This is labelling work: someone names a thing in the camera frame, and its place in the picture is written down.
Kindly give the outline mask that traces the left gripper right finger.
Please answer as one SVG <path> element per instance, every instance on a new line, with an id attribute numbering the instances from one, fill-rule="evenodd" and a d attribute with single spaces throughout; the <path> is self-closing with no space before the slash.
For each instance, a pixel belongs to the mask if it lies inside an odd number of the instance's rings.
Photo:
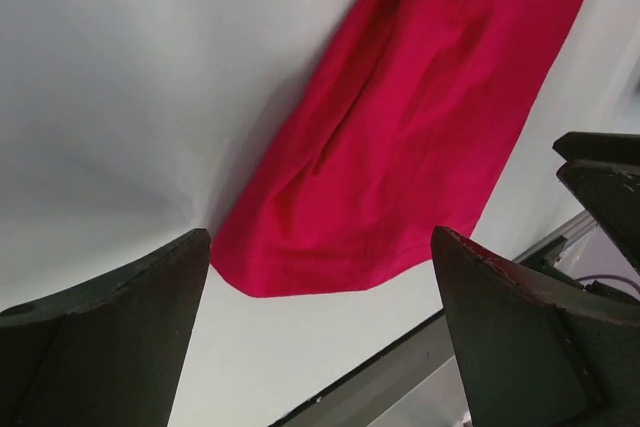
<path id="1" fill-rule="evenodd" d="M 636 426 L 639 306 L 438 227 L 431 250 L 475 426 Z"/>

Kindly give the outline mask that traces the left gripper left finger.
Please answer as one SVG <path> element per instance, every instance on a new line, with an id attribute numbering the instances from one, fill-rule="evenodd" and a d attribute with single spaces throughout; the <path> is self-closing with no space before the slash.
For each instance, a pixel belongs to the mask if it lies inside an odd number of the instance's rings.
<path id="1" fill-rule="evenodd" d="M 165 426 L 209 268 L 193 229 L 1 313 L 4 426 Z"/>

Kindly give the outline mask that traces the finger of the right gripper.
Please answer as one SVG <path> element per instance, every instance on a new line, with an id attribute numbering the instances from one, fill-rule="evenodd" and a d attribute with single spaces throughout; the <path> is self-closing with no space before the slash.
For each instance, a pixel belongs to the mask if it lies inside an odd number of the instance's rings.
<path id="1" fill-rule="evenodd" d="M 639 269 L 639 136 L 568 132 L 553 150 L 556 176 L 629 264 Z"/>

